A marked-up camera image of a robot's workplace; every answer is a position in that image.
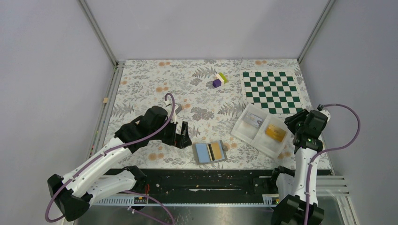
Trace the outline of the grey card holder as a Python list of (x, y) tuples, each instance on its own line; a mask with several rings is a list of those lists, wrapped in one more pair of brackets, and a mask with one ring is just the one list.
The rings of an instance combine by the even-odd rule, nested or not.
[[(228, 148), (223, 144), (223, 142), (221, 140), (219, 140), (217, 142), (221, 142), (221, 144), (222, 144), (222, 147), (223, 147), (223, 150), (224, 150), (224, 153), (225, 153), (225, 160), (222, 160), (222, 161), (226, 161), (227, 160), (226, 151), (228, 150)], [(222, 161), (218, 161), (218, 162), (216, 162), (216, 161), (211, 162), (210, 161), (209, 163), (199, 163), (198, 162), (197, 152), (196, 152), (196, 149), (195, 149), (195, 145), (196, 145), (196, 143), (192, 145), (192, 150), (193, 150), (193, 155), (194, 155), (194, 159), (195, 159), (196, 164), (204, 165), (204, 164), (214, 164), (214, 163), (222, 162)]]

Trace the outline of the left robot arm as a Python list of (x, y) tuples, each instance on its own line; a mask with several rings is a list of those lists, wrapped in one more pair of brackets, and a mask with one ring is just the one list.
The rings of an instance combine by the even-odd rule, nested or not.
[(99, 152), (78, 168), (63, 176), (52, 175), (47, 180), (51, 200), (45, 212), (46, 221), (58, 221), (49, 217), (53, 203), (62, 213), (60, 218), (74, 221), (95, 202), (114, 194), (130, 190), (147, 193), (150, 189), (147, 176), (137, 166), (127, 166), (103, 181), (98, 179), (117, 161), (147, 146), (150, 141), (159, 140), (179, 149), (191, 146), (186, 121), (182, 123), (181, 132), (176, 132), (176, 118), (181, 110), (180, 104), (173, 103), (167, 103), (164, 108), (152, 106), (144, 115), (122, 125)]

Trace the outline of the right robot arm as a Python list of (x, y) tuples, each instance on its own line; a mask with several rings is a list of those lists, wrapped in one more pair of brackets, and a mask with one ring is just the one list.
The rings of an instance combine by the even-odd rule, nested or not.
[(323, 150), (319, 140), (326, 127), (328, 116), (317, 110), (302, 110), (284, 121), (294, 135), (296, 169), (283, 166), (273, 170), (270, 189), (279, 194), (280, 202), (274, 207), (273, 225), (319, 225), (324, 210), (318, 205), (316, 195), (317, 153)]

